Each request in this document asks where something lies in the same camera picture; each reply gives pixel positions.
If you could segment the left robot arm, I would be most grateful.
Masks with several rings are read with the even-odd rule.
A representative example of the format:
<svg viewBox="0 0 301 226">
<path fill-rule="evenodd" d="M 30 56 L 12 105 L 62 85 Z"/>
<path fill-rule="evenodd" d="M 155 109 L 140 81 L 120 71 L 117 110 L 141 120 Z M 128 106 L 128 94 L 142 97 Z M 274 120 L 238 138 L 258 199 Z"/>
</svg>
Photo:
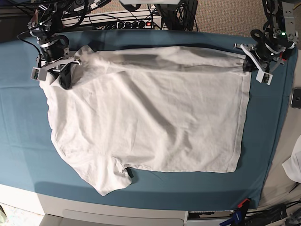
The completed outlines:
<svg viewBox="0 0 301 226">
<path fill-rule="evenodd" d="M 277 67 L 284 64 L 291 56 L 299 41 L 293 15 L 292 0 L 264 0 L 262 2 L 267 21 L 262 30 L 250 31 L 256 44 L 247 44 L 245 48 L 258 61 L 259 66 L 267 73 L 271 62 Z"/>
</svg>

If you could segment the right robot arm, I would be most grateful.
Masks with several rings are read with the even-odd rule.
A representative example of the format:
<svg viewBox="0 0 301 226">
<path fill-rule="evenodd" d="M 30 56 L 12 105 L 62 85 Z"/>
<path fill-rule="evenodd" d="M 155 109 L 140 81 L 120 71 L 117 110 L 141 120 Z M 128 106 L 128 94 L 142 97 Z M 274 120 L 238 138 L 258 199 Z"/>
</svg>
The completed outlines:
<svg viewBox="0 0 301 226">
<path fill-rule="evenodd" d="M 62 17 L 64 12 L 73 4 L 58 0 L 39 3 L 32 19 L 28 23 L 28 33 L 37 39 L 38 46 L 21 38 L 20 41 L 32 45 L 38 52 L 36 66 L 32 68 L 31 79 L 45 81 L 47 75 L 59 79 L 59 85 L 68 90 L 71 88 L 71 65 L 81 64 L 69 51 L 69 39 L 61 32 L 79 26 L 88 11 L 89 1 L 84 1 L 84 7 L 79 21 L 71 27 L 64 27 Z"/>
</svg>

